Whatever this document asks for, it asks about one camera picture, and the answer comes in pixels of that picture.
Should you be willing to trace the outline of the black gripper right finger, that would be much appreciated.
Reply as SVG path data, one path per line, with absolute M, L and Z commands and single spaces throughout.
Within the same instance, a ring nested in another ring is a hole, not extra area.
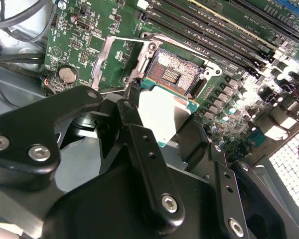
M 277 198 L 248 164 L 226 161 L 200 118 L 190 116 L 177 140 L 186 170 L 208 184 L 209 217 L 217 238 L 299 239 L 299 226 Z

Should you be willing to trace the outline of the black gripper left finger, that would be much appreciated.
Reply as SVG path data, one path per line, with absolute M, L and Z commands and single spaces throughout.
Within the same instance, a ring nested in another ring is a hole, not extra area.
M 60 164 L 59 146 L 72 120 L 98 111 L 102 103 L 98 92 L 80 86 L 0 115 L 0 184 L 26 190 L 46 187 Z M 123 109 L 138 111 L 134 101 L 121 99 L 113 113 L 97 114 L 101 123 L 109 125 L 105 158 L 109 166 L 108 157 L 118 152 L 114 144 L 121 127 L 118 113 Z

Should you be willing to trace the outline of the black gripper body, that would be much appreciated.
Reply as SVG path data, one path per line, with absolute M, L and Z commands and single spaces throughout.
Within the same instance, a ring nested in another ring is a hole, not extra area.
M 208 239 L 207 185 L 169 168 L 138 111 L 121 127 L 109 169 L 61 197 L 44 222 L 46 239 Z

